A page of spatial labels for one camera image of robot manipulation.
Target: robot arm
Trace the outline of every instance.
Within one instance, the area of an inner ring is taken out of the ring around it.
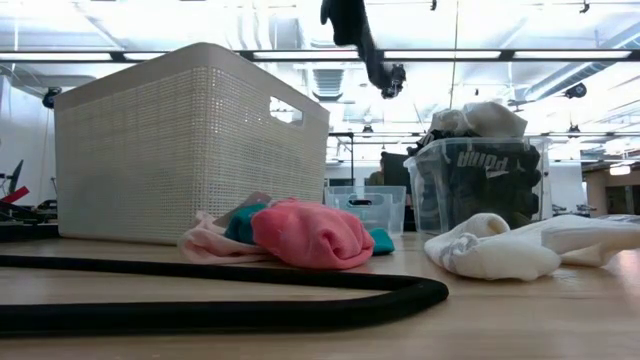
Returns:
[[[383,99],[392,99],[402,91],[406,72],[402,64],[385,67],[384,53],[376,49],[369,29],[364,0],[323,0],[320,22],[331,20],[333,42],[338,46],[355,45],[365,63],[369,81],[381,90]]]

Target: white plastic basket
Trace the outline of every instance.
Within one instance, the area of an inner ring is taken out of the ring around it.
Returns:
[[[272,97],[302,121],[272,117]],[[62,236],[175,243],[254,191],[322,200],[329,112],[217,45],[63,93],[55,119]]]

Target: pink sock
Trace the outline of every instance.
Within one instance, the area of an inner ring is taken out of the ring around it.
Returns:
[[[253,240],[287,264],[349,269],[373,253],[373,239],[356,216],[322,204],[285,200],[251,219]]]
[[[222,235],[224,229],[214,225],[213,221],[211,215],[199,211],[193,228],[178,242],[178,248],[192,263],[237,264],[274,259],[259,246],[227,239]]]

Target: white cloth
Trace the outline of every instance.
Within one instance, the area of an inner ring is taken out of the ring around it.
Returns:
[[[479,279],[535,280],[560,264],[599,267],[640,247],[640,225],[554,217],[516,230],[498,215],[477,214],[428,240],[424,251],[448,271]]]
[[[462,107],[468,126],[482,137],[522,137],[527,121],[495,102],[469,103]]]
[[[431,130],[453,131],[454,133],[463,133],[470,129],[467,118],[462,111],[446,109],[438,111],[431,116]]]

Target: clear plastic container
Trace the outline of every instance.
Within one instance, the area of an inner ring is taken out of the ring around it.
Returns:
[[[437,140],[405,161],[416,230],[442,233],[477,213],[502,216],[511,228],[540,220],[546,139]]]
[[[324,189],[326,205],[348,211],[371,231],[402,235],[407,188],[404,186],[333,186]]]

